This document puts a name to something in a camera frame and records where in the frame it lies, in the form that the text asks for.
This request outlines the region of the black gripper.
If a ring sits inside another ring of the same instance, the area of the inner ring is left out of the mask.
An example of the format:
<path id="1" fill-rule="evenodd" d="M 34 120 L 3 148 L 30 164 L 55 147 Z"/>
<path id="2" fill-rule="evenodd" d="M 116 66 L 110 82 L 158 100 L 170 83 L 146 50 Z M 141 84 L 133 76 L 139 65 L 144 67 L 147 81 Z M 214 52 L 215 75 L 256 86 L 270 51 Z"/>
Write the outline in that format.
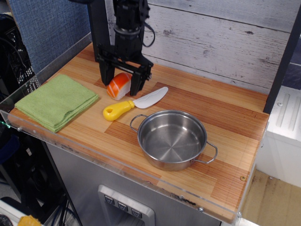
<path id="1" fill-rule="evenodd" d="M 132 30 L 114 26 L 113 45 L 97 44 L 97 56 L 101 79 L 108 86 L 114 78 L 115 68 L 132 73 L 130 96 L 136 96 L 143 89 L 145 81 L 151 79 L 153 63 L 142 55 L 145 25 Z"/>

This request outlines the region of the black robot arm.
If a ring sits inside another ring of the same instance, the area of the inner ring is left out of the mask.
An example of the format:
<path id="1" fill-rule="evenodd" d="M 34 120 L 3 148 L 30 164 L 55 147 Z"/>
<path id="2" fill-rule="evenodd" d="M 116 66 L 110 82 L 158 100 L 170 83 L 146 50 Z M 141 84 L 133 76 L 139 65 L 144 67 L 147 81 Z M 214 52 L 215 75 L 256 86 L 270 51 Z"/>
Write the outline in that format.
<path id="1" fill-rule="evenodd" d="M 114 0 L 115 41 L 110 44 L 108 19 L 103 0 L 80 0 L 88 8 L 95 60 L 99 63 L 105 86 L 112 81 L 115 69 L 132 74 L 130 95 L 135 96 L 151 78 L 153 63 L 142 55 L 145 22 L 150 7 L 145 0 Z"/>

